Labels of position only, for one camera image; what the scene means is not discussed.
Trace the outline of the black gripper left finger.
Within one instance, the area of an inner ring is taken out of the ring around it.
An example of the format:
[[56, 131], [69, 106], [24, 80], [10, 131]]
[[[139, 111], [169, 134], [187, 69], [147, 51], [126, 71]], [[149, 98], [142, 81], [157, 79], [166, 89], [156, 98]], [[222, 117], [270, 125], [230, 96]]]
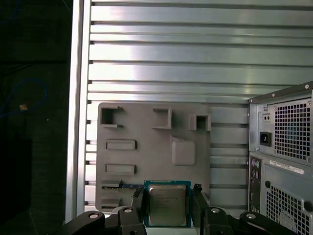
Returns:
[[131, 205], [120, 207], [105, 217], [99, 211], [87, 211], [63, 225], [59, 235], [145, 235], [143, 223], [146, 209], [143, 187], [133, 194]]

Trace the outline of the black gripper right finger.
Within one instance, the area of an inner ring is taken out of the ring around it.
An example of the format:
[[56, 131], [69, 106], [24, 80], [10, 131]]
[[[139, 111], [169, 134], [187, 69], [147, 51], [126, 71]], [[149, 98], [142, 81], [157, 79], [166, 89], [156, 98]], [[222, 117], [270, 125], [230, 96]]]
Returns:
[[192, 196], [192, 221], [199, 235], [296, 234], [257, 212], [244, 212], [235, 218], [222, 208], [209, 206], [200, 184], [194, 184]]

